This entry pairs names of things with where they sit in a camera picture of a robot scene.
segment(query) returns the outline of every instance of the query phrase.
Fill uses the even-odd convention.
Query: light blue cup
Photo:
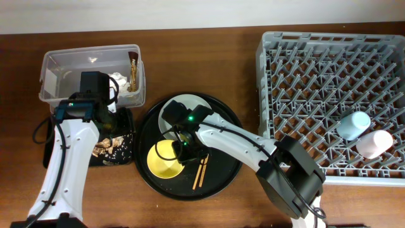
[[[370,117],[365,112],[355,111],[340,120],[340,125],[336,131],[343,139],[352,141],[359,137],[370,124]]]

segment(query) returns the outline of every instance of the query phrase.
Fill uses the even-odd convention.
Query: dish rack
[[[256,52],[259,135],[295,137],[327,184],[405,186],[405,37],[266,32]],[[341,138],[340,119],[364,111],[394,145],[372,160]]]

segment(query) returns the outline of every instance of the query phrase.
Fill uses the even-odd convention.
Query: brown tabletop
[[[405,35],[405,22],[0,35],[0,227],[25,220],[46,169],[43,145],[32,131],[49,115],[38,98],[47,51],[138,44],[146,72],[146,103],[132,109],[139,121],[159,100],[194,91],[229,105],[244,128],[259,123],[255,52],[266,31]],[[40,131],[45,137],[45,129]],[[405,189],[324,186],[321,207],[328,224],[403,227]],[[254,172],[243,166],[230,186],[202,201],[183,202],[152,190],[134,163],[90,168],[84,189],[89,227],[271,227],[289,224],[266,197]]]

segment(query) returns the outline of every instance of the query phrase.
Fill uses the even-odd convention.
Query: yellow plate
[[[162,140],[158,142],[158,151],[163,158],[174,158],[175,152],[171,146],[173,140]],[[153,175],[162,179],[169,179],[177,176],[182,172],[184,166],[181,165],[177,160],[165,161],[162,160],[156,150],[154,145],[149,150],[147,154],[147,167],[152,172]]]

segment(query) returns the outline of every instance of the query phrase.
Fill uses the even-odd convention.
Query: chopsticks
[[[192,185],[193,190],[196,190],[197,183],[198,183],[198,177],[200,176],[200,173],[201,173],[201,168],[202,168],[202,173],[201,173],[200,183],[199,183],[198,187],[203,186],[203,180],[204,180],[205,171],[206,171],[206,168],[207,168],[208,156],[209,155],[207,155],[207,157],[205,159],[201,159],[201,161],[200,161],[200,166],[198,166],[196,179],[194,179],[194,184]]]

